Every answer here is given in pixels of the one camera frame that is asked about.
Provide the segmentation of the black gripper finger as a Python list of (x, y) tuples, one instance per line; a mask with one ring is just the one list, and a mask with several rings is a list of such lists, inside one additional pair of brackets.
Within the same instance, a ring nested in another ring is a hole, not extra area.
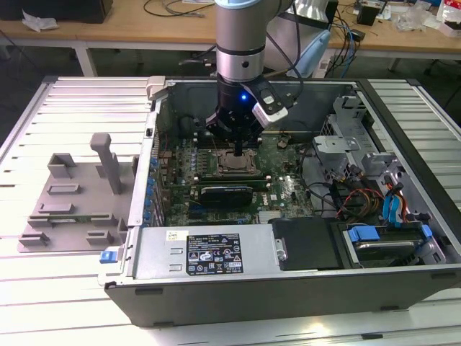
[(206, 129), (212, 133), (219, 141), (226, 143), (233, 149), (233, 155), (239, 156), (239, 137), (235, 128), (227, 126), (217, 113), (212, 114), (206, 119)]
[(245, 148), (256, 148), (258, 138), (264, 129), (260, 124), (245, 125), (238, 132), (238, 155), (241, 156)]

